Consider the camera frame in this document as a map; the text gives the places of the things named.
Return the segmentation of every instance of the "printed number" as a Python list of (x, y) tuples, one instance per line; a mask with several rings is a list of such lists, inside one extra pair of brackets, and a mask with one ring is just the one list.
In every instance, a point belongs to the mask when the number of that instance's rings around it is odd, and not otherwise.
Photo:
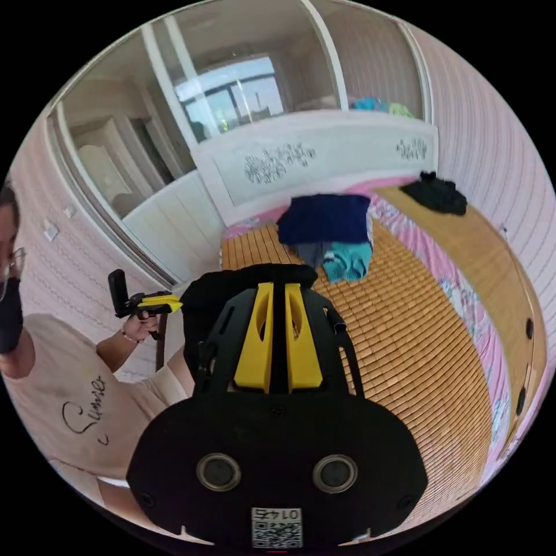
[(299, 519), (298, 510), (271, 510), (267, 508), (255, 508), (255, 520), (271, 521), (296, 521)]

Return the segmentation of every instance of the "black face mask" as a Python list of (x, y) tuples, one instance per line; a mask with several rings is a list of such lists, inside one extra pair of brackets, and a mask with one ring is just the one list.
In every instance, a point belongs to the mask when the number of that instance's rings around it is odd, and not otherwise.
[(10, 278), (6, 295), (0, 301), (0, 354), (5, 355), (17, 348), (23, 332), (23, 309), (19, 295), (19, 278)]

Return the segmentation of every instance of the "pink bedsheet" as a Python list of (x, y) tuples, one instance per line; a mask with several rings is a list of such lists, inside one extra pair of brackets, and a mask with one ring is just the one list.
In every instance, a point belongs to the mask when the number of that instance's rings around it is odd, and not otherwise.
[[(382, 186), (400, 185), (413, 179), (403, 177), (368, 181), (356, 184), (346, 193), (367, 195), (371, 199), (368, 218), (378, 220), (427, 267), (464, 322), (475, 344), (488, 385), (492, 415), (491, 446), (481, 479), (482, 486), (507, 459), (507, 454), (504, 454), (504, 457), (497, 461), (510, 425), (510, 384), (507, 363), (496, 329), (463, 273), (431, 236), (379, 195), (379, 188)], [(226, 230), (224, 239), (241, 235), (268, 222), (276, 222), (286, 208), (278, 207), (239, 222)]]

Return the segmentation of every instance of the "striped wallpaper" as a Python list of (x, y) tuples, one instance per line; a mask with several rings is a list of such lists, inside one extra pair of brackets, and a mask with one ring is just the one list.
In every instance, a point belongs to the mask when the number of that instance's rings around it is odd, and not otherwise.
[(495, 227), (504, 224), (543, 311), (556, 367), (556, 196), (543, 161), (501, 95), (470, 64), (412, 26), (429, 68), (440, 137), (439, 174)]
[[(80, 210), (71, 220), (63, 213), (72, 198), (49, 155), (45, 124), (43, 114), (10, 169), (22, 212), (17, 245), (27, 251), (21, 280), (23, 309), (25, 314), (51, 313), (98, 342), (122, 325), (114, 316), (108, 291), (112, 270), (126, 272), (130, 294), (158, 288), (128, 263)], [(52, 243), (43, 235), (45, 218), (60, 230)], [(155, 351), (154, 340), (146, 340), (119, 378), (134, 381), (151, 375)]]

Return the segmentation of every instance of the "headboard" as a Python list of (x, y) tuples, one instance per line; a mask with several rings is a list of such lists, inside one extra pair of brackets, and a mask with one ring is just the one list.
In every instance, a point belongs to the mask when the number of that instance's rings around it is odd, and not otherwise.
[(202, 142), (192, 156), (229, 226), (292, 196), (437, 171), (438, 129), (381, 112), (298, 112)]

